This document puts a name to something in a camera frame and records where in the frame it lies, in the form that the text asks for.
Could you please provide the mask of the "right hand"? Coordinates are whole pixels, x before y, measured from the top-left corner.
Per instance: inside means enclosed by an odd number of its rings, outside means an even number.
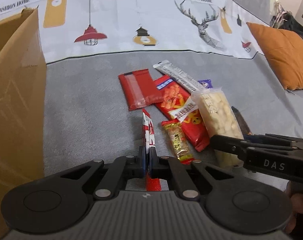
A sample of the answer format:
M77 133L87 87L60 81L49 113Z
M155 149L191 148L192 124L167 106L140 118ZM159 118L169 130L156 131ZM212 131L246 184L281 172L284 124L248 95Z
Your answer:
M293 239L303 239L303 193L295 191L294 184L290 181L286 187L286 194L292 204L292 215L285 228L285 232Z

